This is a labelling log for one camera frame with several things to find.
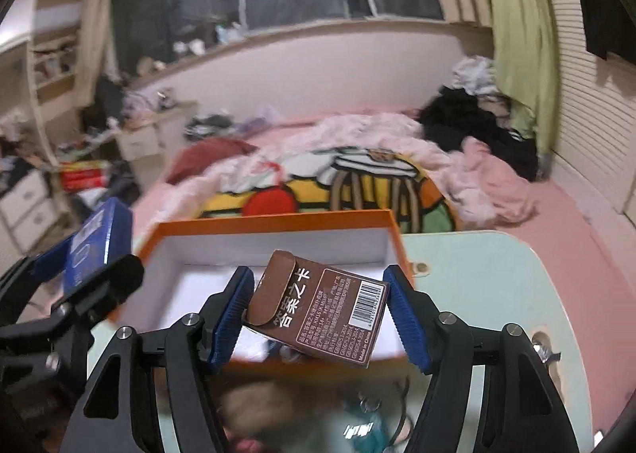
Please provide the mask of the blue durex tin box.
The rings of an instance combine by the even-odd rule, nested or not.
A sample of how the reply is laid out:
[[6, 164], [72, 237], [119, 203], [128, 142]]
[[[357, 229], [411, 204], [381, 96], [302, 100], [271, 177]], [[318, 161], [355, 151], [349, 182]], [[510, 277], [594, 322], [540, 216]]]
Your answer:
[[133, 213], [117, 198], [110, 198], [72, 237], [62, 287], [68, 295], [109, 262], [132, 251]]

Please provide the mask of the brown paper box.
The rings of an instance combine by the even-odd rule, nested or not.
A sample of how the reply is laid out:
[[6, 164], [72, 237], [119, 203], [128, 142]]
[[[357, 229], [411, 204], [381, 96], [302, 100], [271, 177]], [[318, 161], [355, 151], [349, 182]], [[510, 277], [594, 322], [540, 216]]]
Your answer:
[[245, 322], [304, 355], [365, 368], [388, 295], [383, 281], [276, 251], [251, 298]]

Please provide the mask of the black lace fabric bundle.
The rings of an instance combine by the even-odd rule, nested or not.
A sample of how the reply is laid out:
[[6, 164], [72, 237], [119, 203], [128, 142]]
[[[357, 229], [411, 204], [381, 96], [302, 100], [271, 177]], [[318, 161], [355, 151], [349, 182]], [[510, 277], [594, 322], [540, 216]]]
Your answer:
[[406, 444], [412, 435], [413, 420], [407, 413], [406, 395], [398, 396], [399, 416], [391, 432], [383, 418], [382, 402], [370, 397], [343, 402], [343, 410], [353, 419], [344, 430], [343, 437], [351, 451], [357, 453], [395, 452]]

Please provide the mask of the brown furry pouch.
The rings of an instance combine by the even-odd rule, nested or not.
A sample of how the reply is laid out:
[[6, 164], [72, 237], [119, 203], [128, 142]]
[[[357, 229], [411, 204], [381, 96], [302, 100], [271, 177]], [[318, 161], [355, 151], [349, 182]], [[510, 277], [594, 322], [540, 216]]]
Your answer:
[[220, 397], [224, 428], [241, 439], [256, 439], [307, 423], [339, 407], [333, 386], [294, 381], [257, 381]]

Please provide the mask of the orange gradient cardboard box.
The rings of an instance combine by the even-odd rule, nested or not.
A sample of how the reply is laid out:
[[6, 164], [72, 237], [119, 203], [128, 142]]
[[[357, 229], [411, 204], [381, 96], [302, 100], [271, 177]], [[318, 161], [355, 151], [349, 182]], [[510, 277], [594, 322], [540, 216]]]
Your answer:
[[162, 222], [138, 243], [142, 285], [111, 321], [139, 332], [167, 328], [227, 286], [239, 266], [262, 275], [277, 249], [367, 278], [409, 266], [383, 210]]

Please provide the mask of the red packaging box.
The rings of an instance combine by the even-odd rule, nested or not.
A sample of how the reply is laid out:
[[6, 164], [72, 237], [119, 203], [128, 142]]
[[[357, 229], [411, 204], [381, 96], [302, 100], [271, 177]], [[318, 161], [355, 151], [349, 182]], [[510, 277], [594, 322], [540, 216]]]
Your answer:
[[62, 190], [66, 193], [107, 188], [110, 183], [111, 163], [106, 160], [62, 163], [58, 175]]

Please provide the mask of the dark red pillow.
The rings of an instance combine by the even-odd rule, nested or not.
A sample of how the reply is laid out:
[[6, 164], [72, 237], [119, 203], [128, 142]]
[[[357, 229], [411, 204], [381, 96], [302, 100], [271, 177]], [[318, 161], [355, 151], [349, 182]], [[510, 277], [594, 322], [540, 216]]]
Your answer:
[[237, 156], [250, 155], [258, 150], [246, 141], [230, 137], [208, 137], [184, 149], [174, 157], [164, 181], [170, 185], [178, 185], [191, 176], [202, 175], [208, 167], [216, 162]]

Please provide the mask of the white drawer cabinet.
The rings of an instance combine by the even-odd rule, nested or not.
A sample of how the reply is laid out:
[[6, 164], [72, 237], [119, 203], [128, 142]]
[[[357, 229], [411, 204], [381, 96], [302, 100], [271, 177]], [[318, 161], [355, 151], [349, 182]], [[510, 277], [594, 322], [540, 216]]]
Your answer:
[[198, 103], [186, 101], [156, 114], [135, 129], [118, 132], [116, 141], [122, 158], [129, 164], [141, 192], [159, 181], [176, 155], [188, 142], [185, 123], [196, 114]]

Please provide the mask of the cartoon print blanket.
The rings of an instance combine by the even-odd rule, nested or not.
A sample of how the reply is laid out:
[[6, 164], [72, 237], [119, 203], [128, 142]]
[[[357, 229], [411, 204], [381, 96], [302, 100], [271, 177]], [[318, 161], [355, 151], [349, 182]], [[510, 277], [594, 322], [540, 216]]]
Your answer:
[[457, 231], [461, 221], [419, 165], [380, 148], [335, 147], [261, 160], [226, 181], [201, 218], [387, 210], [403, 233]]

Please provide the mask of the black clothes pile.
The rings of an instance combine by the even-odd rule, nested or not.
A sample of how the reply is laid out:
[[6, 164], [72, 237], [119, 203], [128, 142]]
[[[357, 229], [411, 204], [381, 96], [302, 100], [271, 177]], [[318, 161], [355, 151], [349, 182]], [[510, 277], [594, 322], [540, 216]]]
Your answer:
[[500, 128], [496, 116], [479, 108], [477, 97], [464, 89], [442, 87], [438, 95], [418, 113], [423, 137], [444, 152], [461, 152], [467, 137], [489, 147], [491, 153], [507, 162], [526, 181], [535, 181], [539, 172], [536, 141], [518, 131]]

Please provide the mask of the white clothes pile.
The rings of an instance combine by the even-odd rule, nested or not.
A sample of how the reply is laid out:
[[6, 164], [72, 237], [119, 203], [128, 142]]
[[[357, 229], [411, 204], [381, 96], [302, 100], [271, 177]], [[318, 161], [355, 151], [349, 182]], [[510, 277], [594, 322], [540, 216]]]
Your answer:
[[495, 84], [495, 67], [486, 56], [466, 56], [452, 68], [451, 87], [462, 89], [474, 97], [499, 95]]

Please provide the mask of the green hanging garment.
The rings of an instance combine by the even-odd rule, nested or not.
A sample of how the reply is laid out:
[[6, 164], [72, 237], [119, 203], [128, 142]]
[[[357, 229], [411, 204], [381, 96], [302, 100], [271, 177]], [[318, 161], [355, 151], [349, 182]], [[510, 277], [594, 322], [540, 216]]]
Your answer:
[[513, 101], [511, 123], [535, 137], [539, 154], [556, 141], [559, 52], [551, 0], [491, 0], [496, 86]]

